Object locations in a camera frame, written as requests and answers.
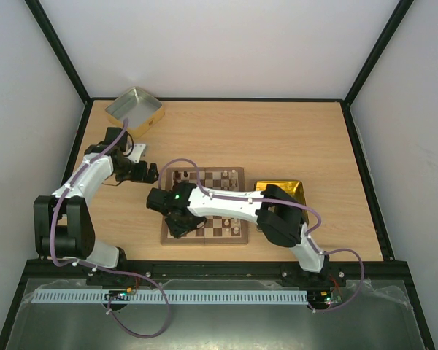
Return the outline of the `wooden chess board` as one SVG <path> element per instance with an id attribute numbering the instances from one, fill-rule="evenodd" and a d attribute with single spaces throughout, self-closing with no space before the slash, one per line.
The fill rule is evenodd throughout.
<path id="1" fill-rule="evenodd" d="M 183 179 L 183 172 L 189 173 L 189 179 Z M 163 188 L 170 190 L 178 182 L 201 182 L 201 185 L 214 190 L 234 192 L 245 191 L 245 171 L 242 167 L 202 167 L 197 174 L 193 167 L 169 167 L 164 172 Z M 224 220 L 230 221 L 230 232 L 226 232 Z M 248 243 L 247 222 L 240 219 L 221 216 L 209 216 L 202 227 L 187 233 L 182 238 L 171 236 L 167 224 L 161 226 L 161 245 L 240 245 Z"/>

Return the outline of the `gold tin tray with pieces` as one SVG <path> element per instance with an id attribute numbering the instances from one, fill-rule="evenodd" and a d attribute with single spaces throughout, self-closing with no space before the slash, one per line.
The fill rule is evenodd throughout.
<path id="1" fill-rule="evenodd" d="M 304 187 L 303 187 L 303 183 L 299 180 L 291 180 L 291 181 L 285 181 L 285 180 L 261 180 L 261 181 L 257 181 L 254 184 L 254 190 L 255 191 L 263 191 L 266 189 L 266 186 L 268 184 L 273 184 L 278 186 L 279 188 L 281 188 L 284 192 L 286 192 L 289 196 L 293 197 L 293 199 L 302 204 L 302 205 L 307 205 L 306 204 L 306 199 L 305 199 L 305 195 L 304 195 Z M 269 210 L 270 211 L 274 211 L 275 210 L 275 206 L 274 204 L 269 204 Z M 309 215 L 306 211 L 304 211 L 303 209 L 301 210 L 301 220 L 303 220 L 304 222 L 306 222 L 306 224 L 309 223 Z M 257 224 L 255 226 L 256 230 L 258 232 L 263 232 L 261 227 Z"/>

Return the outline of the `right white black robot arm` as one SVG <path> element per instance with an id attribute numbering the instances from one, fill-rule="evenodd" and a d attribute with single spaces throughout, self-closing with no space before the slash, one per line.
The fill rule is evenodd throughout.
<path id="1" fill-rule="evenodd" d="M 267 241 L 291 250 L 309 284 L 318 286 L 329 277 L 328 258 L 310 235 L 320 226 L 320 215 L 275 184 L 268 184 L 262 191 L 234 192 L 181 182 L 171 190 L 153 188 L 146 207 L 164 216 L 175 238 L 213 216 L 253 223 Z"/>

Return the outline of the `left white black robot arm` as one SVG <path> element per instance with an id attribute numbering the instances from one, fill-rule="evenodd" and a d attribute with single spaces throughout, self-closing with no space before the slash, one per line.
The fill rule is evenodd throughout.
<path id="1" fill-rule="evenodd" d="M 96 237 L 88 204 L 106 179 L 153 184 L 158 180 L 155 163 L 135 158 L 135 144 L 128 121 L 120 128 L 108 127 L 103 141 L 90 145 L 77 170 L 51 195 L 34 201 L 36 252 L 49 257 L 58 267 L 80 263 L 91 268 L 116 268 L 126 256 L 121 248 Z"/>

